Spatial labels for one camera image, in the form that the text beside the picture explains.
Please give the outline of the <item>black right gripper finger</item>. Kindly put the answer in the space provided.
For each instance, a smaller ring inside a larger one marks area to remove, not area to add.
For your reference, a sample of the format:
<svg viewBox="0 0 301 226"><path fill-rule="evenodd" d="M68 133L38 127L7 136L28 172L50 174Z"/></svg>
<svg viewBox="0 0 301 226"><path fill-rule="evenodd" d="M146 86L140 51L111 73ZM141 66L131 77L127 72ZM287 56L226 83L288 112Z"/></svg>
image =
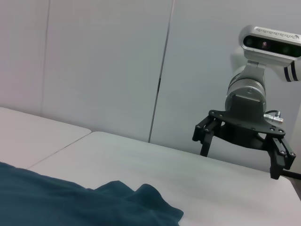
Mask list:
<svg viewBox="0 0 301 226"><path fill-rule="evenodd" d="M285 138L268 136L267 152L270 156L270 177L278 180L284 170L290 170L296 158Z"/></svg>
<svg viewBox="0 0 301 226"><path fill-rule="evenodd" d="M192 140L202 144L200 155L207 157L211 142L215 134L219 131L221 122L213 116L207 116L195 126Z"/></svg>

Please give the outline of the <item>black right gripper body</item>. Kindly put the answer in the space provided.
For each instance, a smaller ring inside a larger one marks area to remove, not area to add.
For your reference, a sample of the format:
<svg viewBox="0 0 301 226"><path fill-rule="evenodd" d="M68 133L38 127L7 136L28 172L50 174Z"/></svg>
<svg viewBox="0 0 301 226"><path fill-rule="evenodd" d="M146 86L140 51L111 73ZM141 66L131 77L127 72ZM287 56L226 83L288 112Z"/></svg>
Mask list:
<svg viewBox="0 0 301 226"><path fill-rule="evenodd" d="M211 110L208 116L218 123L214 135L229 143L263 151L286 150L285 132L264 119L262 101L232 94L228 110Z"/></svg>

